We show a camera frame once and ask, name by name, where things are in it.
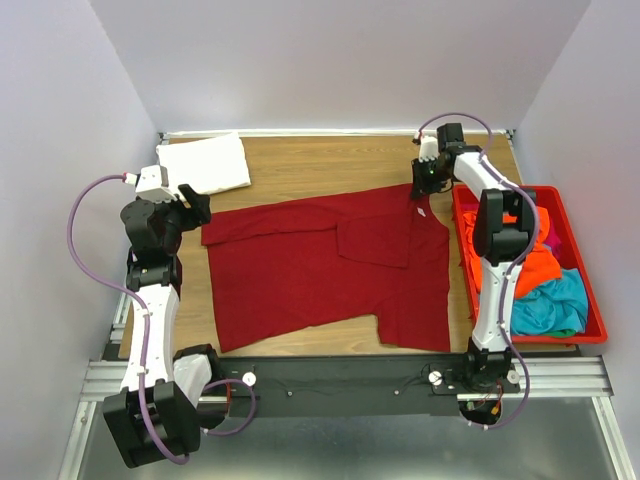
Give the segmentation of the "dark red t shirt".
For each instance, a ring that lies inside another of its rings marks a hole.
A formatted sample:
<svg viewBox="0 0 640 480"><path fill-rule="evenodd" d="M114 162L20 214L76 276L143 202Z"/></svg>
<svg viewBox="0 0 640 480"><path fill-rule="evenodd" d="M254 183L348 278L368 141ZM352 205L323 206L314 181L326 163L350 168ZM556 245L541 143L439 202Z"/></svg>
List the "dark red t shirt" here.
<svg viewBox="0 0 640 480"><path fill-rule="evenodd" d="M201 243L221 349L372 315L383 344L448 351L449 231L410 191L215 214Z"/></svg>

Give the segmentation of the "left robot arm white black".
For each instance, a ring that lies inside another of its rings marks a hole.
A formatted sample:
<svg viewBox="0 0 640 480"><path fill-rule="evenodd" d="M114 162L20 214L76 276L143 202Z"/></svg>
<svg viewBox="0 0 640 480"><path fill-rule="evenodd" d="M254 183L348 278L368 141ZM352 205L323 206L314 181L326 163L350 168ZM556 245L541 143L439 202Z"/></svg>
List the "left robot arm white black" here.
<svg viewBox="0 0 640 480"><path fill-rule="evenodd" d="M129 363L103 416L125 465L185 463L200 446L197 406L222 380L209 344L173 350L180 304L182 235L211 220L209 198L182 184L167 202L142 196L120 218L130 241L126 292L134 305Z"/></svg>

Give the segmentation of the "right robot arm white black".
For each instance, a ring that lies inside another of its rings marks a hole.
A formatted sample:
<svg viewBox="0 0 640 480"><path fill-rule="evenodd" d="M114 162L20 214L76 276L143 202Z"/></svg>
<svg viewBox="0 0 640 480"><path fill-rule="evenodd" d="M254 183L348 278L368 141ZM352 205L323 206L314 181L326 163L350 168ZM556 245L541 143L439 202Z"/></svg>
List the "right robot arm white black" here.
<svg viewBox="0 0 640 480"><path fill-rule="evenodd" d="M411 163L413 199L459 181L478 200L472 244L482 268L479 311L461 365L444 378L484 392L511 370L516 285L539 233L536 197L501 174L481 147L467 144L459 123L438 127L434 136L418 129L413 143L419 147Z"/></svg>

